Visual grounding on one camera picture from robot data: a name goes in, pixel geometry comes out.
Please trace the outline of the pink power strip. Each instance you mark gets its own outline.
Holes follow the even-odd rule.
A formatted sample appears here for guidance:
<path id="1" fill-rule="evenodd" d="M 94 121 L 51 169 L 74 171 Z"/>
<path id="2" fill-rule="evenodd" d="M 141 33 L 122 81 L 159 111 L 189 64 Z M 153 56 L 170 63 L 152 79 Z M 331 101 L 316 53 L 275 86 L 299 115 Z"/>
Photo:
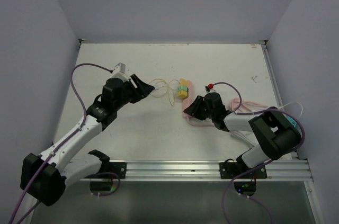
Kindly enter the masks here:
<path id="1" fill-rule="evenodd" d="M 183 111 L 185 108 L 190 106 L 194 101 L 194 88 L 193 88 L 193 84 L 190 80 L 183 79 L 183 78 L 179 79 L 179 85 L 185 85 L 189 89 L 189 91 L 188 91 L 189 97 L 184 99 L 184 100 L 181 100 L 182 101 L 182 111 Z M 238 111 L 240 111 L 240 112 L 245 112 L 245 111 L 252 112 L 251 107 L 255 107 L 255 108 L 259 108 L 259 109 L 267 108 L 266 105 L 262 105 L 262 104 L 259 104 L 259 103 L 256 103 L 256 102 L 242 100 L 242 104 L 241 104 L 240 108 L 238 109 Z M 183 112 L 182 112 L 182 117 L 186 119 L 188 124 L 195 126 L 195 127 L 213 127 L 213 124 L 193 123 L 191 121 L 191 117 L 184 114 Z"/>

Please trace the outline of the yellow plug with cable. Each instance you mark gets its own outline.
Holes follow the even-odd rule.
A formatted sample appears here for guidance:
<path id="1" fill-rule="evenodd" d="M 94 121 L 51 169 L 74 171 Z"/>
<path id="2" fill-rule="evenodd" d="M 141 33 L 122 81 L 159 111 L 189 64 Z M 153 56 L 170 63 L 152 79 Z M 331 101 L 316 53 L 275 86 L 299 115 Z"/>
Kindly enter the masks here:
<path id="1" fill-rule="evenodd" d="M 157 87 L 157 86 L 163 86 L 166 88 L 166 92 L 160 96 L 154 96 L 151 94 L 154 98 L 161 98 L 164 96 L 167 96 L 169 104 L 171 106 L 174 106 L 177 101 L 181 101 L 176 97 L 177 93 L 177 87 L 179 85 L 179 79 L 173 79 L 171 81 L 166 81 L 162 78 L 155 78 L 149 82 L 150 85 Z"/>

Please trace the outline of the white plug adapter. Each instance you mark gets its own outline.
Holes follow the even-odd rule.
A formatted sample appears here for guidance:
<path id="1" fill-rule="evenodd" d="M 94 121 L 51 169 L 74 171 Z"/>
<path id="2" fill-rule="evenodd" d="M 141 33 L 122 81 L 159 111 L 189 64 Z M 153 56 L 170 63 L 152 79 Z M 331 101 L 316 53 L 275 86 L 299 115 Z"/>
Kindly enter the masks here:
<path id="1" fill-rule="evenodd" d="M 157 86 L 155 89 L 152 91 L 152 95 L 154 96 L 160 96 L 166 92 L 166 88 L 163 86 Z"/>

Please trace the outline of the yellow plug adapter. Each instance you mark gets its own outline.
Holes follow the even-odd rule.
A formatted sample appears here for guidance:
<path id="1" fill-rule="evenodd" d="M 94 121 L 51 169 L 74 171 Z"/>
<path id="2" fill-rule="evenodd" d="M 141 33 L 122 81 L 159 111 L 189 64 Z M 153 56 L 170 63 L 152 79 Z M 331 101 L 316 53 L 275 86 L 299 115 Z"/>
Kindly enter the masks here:
<path id="1" fill-rule="evenodd" d="M 189 97 L 189 94 L 186 91 L 178 91 L 176 97 L 180 100 L 184 100 Z"/>

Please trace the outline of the green plug adapter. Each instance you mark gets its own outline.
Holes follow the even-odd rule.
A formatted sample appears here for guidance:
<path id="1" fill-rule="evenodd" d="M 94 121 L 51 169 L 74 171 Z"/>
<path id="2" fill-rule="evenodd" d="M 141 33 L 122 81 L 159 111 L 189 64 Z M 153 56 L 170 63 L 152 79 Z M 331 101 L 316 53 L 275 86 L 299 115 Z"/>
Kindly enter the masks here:
<path id="1" fill-rule="evenodd" d="M 185 86 L 185 85 L 179 85 L 179 86 L 177 87 L 177 91 L 178 91 L 178 92 L 180 92 L 180 91 L 188 92 L 189 89 L 188 89 L 188 87 Z"/>

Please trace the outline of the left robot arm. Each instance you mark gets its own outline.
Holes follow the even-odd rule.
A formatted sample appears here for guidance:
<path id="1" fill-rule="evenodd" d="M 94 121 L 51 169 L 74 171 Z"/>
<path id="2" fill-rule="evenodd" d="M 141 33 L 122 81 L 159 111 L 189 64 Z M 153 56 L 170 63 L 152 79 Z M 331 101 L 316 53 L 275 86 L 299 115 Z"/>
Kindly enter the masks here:
<path id="1" fill-rule="evenodd" d="M 98 150 L 90 151 L 81 160 L 73 158 L 117 118 L 124 105 L 139 102 L 154 89 L 135 74 L 130 77 L 114 74 L 72 131 L 39 155 L 28 154 L 24 158 L 21 189 L 49 207 L 61 198 L 66 188 L 87 176 L 118 178 L 110 168 L 109 156 Z"/>

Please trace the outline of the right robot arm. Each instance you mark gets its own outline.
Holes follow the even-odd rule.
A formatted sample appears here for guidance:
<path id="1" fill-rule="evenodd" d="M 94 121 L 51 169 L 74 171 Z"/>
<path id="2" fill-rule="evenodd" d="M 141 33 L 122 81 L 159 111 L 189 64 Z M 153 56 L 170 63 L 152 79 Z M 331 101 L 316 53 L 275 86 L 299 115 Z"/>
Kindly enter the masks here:
<path id="1" fill-rule="evenodd" d="M 254 113 L 227 110 L 218 93 L 208 93 L 196 99 L 183 113 L 198 120 L 210 119 L 221 131 L 246 131 L 254 134 L 258 144 L 236 158 L 225 161 L 224 169 L 233 175 L 249 177 L 255 168 L 278 160 L 302 145 L 305 133 L 287 118 L 287 113 L 275 107 Z"/>

